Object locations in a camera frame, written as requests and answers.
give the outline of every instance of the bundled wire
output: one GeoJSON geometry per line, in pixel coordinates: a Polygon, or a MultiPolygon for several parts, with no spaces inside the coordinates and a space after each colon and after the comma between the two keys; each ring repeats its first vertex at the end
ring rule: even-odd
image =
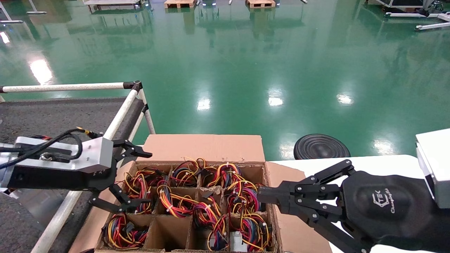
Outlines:
{"type": "Polygon", "coordinates": [[[103,242],[116,250],[141,248],[147,237],[148,227],[136,228],[123,213],[114,214],[103,228],[103,242]]]}
{"type": "Polygon", "coordinates": [[[178,165],[170,178],[175,182],[175,186],[196,187],[199,172],[197,161],[188,160],[178,165]]]}
{"type": "Polygon", "coordinates": [[[208,235],[207,246],[209,250],[219,251],[229,246],[226,238],[225,215],[221,214],[219,206],[214,198],[207,197],[211,204],[199,202],[193,208],[193,220],[196,227],[210,227],[212,230],[208,235]],[[209,241],[214,235],[214,243],[211,247],[209,241]]]}
{"type": "Polygon", "coordinates": [[[262,211],[262,205],[257,199],[258,188],[252,182],[247,180],[234,182],[226,191],[229,192],[225,195],[228,213],[250,214],[262,211]]]}
{"type": "Polygon", "coordinates": [[[242,241],[247,244],[247,252],[266,251],[267,247],[272,246],[272,226],[256,213],[241,214],[237,230],[242,234],[242,241]]]}
{"type": "MultiPolygon", "coordinates": [[[[145,167],[136,172],[136,176],[125,172],[124,191],[130,199],[151,199],[151,187],[157,186],[158,182],[164,180],[164,173],[153,167],[145,167]]],[[[142,203],[135,210],[135,214],[152,213],[153,201],[142,203]]]]}
{"type": "Polygon", "coordinates": [[[42,136],[42,135],[30,136],[30,138],[41,139],[41,140],[51,140],[51,139],[52,139],[52,137],[49,137],[49,136],[42,136]]]}
{"type": "Polygon", "coordinates": [[[222,164],[217,169],[214,167],[206,167],[205,169],[212,173],[213,176],[212,181],[207,184],[207,187],[220,185],[222,188],[227,188],[237,181],[245,180],[241,176],[239,167],[232,163],[222,164]]]}
{"type": "Polygon", "coordinates": [[[194,206],[198,204],[191,196],[180,196],[172,193],[170,186],[165,181],[160,181],[157,187],[159,199],[166,211],[171,215],[183,218],[193,213],[194,206]]]}

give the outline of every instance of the printed logo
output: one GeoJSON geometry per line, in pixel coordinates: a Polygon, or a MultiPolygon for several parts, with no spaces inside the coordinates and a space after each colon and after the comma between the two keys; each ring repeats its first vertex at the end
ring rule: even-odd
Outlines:
{"type": "Polygon", "coordinates": [[[383,208],[387,205],[391,205],[391,213],[395,213],[394,199],[388,188],[384,189],[385,193],[381,193],[380,190],[376,190],[372,193],[373,203],[383,208]]]}
{"type": "Polygon", "coordinates": [[[389,199],[386,194],[381,194],[380,190],[376,190],[375,193],[372,193],[373,203],[377,204],[379,207],[383,208],[389,205],[389,199]]]}

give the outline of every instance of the robotic arm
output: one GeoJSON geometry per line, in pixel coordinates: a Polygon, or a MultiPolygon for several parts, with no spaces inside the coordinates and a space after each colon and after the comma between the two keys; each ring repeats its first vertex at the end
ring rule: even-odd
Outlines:
{"type": "Polygon", "coordinates": [[[300,182],[260,187],[258,199],[298,216],[345,253],[368,253],[376,244],[405,250],[450,252],[450,202],[443,173],[450,130],[417,135],[419,163],[427,180],[373,176],[344,160],[300,182]],[[341,186],[328,184],[348,176],[341,186]],[[318,200],[336,199],[336,206],[318,200]],[[342,231],[332,223],[340,221],[342,231]]]}
{"type": "Polygon", "coordinates": [[[108,140],[83,129],[72,129],[51,139],[18,137],[15,144],[0,144],[0,186],[10,189],[67,189],[92,191],[91,203],[112,213],[134,210],[149,199],[130,199],[114,183],[117,162],[127,156],[146,157],[151,153],[128,140],[108,140]],[[81,142],[73,132],[84,132],[91,140],[81,142]],[[59,142],[74,138],[77,145],[59,142]],[[113,149],[123,153],[114,155],[113,149]],[[98,198],[109,189],[118,199],[115,205],[98,198]]]}

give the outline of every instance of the wooden pallet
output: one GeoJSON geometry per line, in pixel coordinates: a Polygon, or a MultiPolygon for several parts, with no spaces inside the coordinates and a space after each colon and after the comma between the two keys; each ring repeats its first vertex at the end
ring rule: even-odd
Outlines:
{"type": "Polygon", "coordinates": [[[167,0],[164,2],[164,7],[168,8],[194,8],[197,0],[167,0]]]}
{"type": "Polygon", "coordinates": [[[275,1],[273,0],[245,0],[245,4],[250,8],[275,8],[275,1]]]}

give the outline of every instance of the cardboard flap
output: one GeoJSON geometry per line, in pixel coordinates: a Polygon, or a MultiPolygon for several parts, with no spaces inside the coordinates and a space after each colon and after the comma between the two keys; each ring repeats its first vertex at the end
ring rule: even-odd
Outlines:
{"type": "MultiPolygon", "coordinates": [[[[134,164],[135,162],[131,161],[117,169],[116,181],[123,181],[125,179],[124,173],[128,172],[134,164]]],[[[116,201],[116,197],[114,197],[109,189],[102,191],[99,198],[108,201],[109,203],[114,203],[116,201]]],[[[102,227],[105,225],[108,216],[108,211],[92,207],[83,227],[76,236],[75,241],[73,242],[68,253],[79,253],[90,248],[95,248],[99,240],[102,227]]]]}
{"type": "MultiPolygon", "coordinates": [[[[277,187],[283,180],[300,181],[305,178],[302,171],[276,163],[267,162],[270,187],[277,187]]],[[[282,214],[275,208],[279,226],[281,250],[292,253],[331,253],[329,242],[294,215],[282,214]]]]}
{"type": "Polygon", "coordinates": [[[144,151],[153,153],[143,161],[182,162],[184,157],[207,162],[263,163],[261,136],[247,135],[149,135],[144,151]]]}

